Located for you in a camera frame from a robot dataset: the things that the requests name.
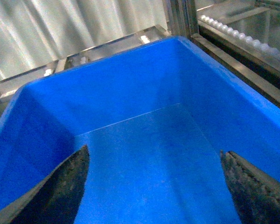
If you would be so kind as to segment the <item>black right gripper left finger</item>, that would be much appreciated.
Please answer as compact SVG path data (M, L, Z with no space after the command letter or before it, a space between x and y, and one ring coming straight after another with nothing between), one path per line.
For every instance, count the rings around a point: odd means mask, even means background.
M0 210L0 224L72 224L90 164L86 145L61 162L27 193Z

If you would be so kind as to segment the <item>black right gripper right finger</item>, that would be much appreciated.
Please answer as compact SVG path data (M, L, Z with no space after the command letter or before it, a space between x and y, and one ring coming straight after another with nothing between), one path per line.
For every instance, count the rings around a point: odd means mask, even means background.
M241 223L280 224L280 182L233 151L220 162Z

